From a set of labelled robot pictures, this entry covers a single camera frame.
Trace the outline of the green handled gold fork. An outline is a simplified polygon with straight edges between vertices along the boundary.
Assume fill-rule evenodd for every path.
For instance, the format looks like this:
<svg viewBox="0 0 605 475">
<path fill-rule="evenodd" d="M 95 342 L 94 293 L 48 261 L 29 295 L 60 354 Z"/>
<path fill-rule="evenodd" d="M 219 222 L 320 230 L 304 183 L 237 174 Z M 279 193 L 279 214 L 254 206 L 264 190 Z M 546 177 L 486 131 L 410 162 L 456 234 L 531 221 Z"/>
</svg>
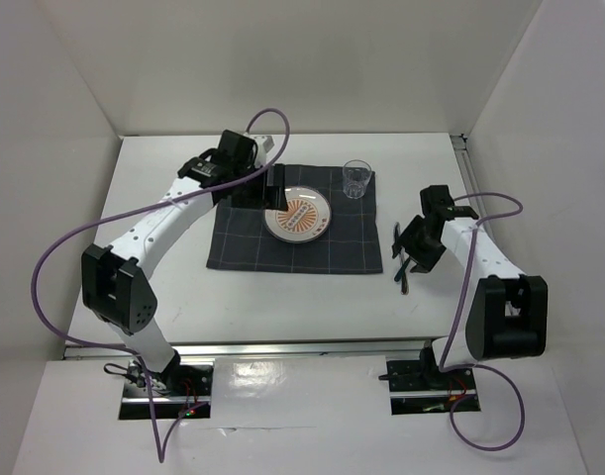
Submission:
<svg viewBox="0 0 605 475">
<path fill-rule="evenodd" d="M 409 266 L 410 262 L 411 262 L 411 258 L 408 257 L 401 263 L 399 270 L 396 272 L 396 274 L 394 276 L 395 282 L 402 282 L 407 279 L 406 273 L 408 271 L 408 266 Z"/>
</svg>

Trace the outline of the orange sunburst patterned plate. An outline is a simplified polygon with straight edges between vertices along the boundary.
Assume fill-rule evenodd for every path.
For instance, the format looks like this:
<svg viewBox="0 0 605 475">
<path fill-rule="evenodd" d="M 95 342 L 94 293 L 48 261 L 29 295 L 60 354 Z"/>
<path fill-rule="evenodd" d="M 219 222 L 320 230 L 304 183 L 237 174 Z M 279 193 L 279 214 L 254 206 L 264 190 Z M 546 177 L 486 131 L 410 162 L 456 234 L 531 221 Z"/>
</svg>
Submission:
<svg viewBox="0 0 605 475">
<path fill-rule="evenodd" d="M 305 243 L 319 238 L 331 223 L 328 199 L 318 190 L 293 186 L 285 189 L 286 211 L 265 210 L 263 223 L 275 238 L 289 243 Z"/>
</svg>

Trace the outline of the dark checked cloth placemat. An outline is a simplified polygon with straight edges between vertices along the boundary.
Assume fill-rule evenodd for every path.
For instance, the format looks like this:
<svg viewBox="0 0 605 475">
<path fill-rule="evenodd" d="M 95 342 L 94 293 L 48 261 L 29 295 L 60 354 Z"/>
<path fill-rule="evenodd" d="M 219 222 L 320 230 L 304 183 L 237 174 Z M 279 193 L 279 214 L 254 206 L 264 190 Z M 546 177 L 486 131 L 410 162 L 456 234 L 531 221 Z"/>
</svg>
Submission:
<svg viewBox="0 0 605 475">
<path fill-rule="evenodd" d="M 360 199 L 343 191 L 339 166 L 286 166 L 288 186 L 319 191 L 331 206 L 331 222 L 320 237 L 307 243 L 288 243 L 273 236 L 263 212 L 217 207 L 206 267 L 251 272 L 365 275 L 383 271 L 376 225 L 376 177 Z"/>
</svg>

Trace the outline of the clear drinking glass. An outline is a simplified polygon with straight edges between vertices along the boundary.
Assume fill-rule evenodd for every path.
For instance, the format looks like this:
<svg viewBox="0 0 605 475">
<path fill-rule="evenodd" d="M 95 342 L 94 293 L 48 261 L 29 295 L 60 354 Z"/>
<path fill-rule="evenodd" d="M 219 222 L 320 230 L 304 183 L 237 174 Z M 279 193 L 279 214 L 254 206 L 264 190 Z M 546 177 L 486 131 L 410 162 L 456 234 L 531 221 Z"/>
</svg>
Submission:
<svg viewBox="0 0 605 475">
<path fill-rule="evenodd" d="M 343 192 L 349 199 L 360 199 L 364 196 L 372 177 L 370 165 L 358 159 L 349 160 L 342 169 Z"/>
</svg>

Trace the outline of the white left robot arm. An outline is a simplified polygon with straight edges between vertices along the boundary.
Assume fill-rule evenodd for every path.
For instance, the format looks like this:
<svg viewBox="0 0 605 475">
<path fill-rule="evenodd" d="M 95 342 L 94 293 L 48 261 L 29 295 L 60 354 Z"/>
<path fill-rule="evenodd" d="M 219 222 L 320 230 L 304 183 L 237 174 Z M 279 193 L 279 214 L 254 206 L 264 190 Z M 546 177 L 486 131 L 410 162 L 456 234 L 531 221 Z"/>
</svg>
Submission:
<svg viewBox="0 0 605 475">
<path fill-rule="evenodd" d="M 245 208 L 286 208 L 284 169 L 266 165 L 273 147 L 270 136 L 223 131 L 217 146 L 179 168 L 159 208 L 107 246 L 89 245 L 81 256 L 84 306 L 140 356 L 147 385 L 160 395 L 196 374 L 182 365 L 154 320 L 154 270 L 182 235 L 223 200 Z"/>
</svg>

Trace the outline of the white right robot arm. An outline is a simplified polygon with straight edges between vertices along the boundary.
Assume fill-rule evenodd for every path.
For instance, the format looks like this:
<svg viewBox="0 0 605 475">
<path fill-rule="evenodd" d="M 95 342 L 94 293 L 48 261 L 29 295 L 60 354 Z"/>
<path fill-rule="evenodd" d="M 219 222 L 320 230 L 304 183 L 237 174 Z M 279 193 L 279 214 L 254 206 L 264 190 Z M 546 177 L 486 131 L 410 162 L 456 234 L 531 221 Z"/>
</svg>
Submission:
<svg viewBox="0 0 605 475">
<path fill-rule="evenodd" d="M 483 361 L 538 357 L 546 350 L 549 288 L 546 280 L 514 264 L 484 229 L 463 197 L 446 185 L 420 192 L 421 214 L 394 238 L 392 255 L 406 256 L 396 273 L 427 274 L 445 253 L 462 265 L 463 278 L 450 333 L 421 352 L 417 375 L 441 387 L 452 371 Z"/>
</svg>

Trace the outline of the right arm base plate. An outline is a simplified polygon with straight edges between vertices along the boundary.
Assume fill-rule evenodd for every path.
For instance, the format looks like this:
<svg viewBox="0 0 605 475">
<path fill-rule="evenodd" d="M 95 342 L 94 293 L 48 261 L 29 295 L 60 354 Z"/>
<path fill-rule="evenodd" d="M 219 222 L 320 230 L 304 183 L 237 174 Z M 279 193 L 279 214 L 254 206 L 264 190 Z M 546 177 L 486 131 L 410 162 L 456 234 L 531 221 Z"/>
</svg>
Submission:
<svg viewBox="0 0 605 475">
<path fill-rule="evenodd" d="M 418 360 L 387 360 L 377 379 L 387 384 L 393 416 L 480 412 L 473 373 L 469 369 L 441 373 Z"/>
</svg>

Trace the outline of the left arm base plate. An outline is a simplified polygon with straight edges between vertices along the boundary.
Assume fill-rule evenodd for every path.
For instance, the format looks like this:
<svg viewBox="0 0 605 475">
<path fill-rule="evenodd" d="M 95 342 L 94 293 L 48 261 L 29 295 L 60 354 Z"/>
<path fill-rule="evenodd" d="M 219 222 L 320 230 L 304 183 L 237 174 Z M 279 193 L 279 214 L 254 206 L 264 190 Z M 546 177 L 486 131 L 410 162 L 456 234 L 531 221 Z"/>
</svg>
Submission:
<svg viewBox="0 0 605 475">
<path fill-rule="evenodd" d="M 211 417 L 214 363 L 198 362 L 191 368 L 186 376 L 180 376 L 178 382 L 170 386 L 151 380 L 151 395 L 159 420 L 173 420 L 181 414 L 187 420 Z M 151 418 L 149 391 L 139 364 L 133 361 L 127 367 L 117 365 L 117 370 L 117 375 L 124 379 L 118 419 L 148 421 Z"/>
</svg>

